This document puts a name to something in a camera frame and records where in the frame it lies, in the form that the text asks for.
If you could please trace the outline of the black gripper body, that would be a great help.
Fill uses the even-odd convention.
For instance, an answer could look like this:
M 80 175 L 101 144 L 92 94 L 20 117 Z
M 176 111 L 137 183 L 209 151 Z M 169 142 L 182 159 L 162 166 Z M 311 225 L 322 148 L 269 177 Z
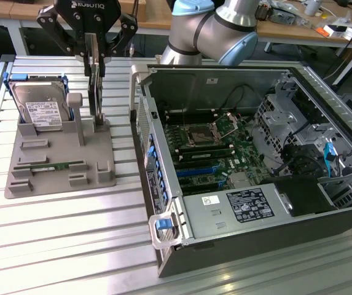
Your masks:
M 54 8 L 75 32 L 76 40 L 83 41 L 87 34 L 104 40 L 106 33 L 119 19 L 121 6 L 118 1 L 54 1 Z

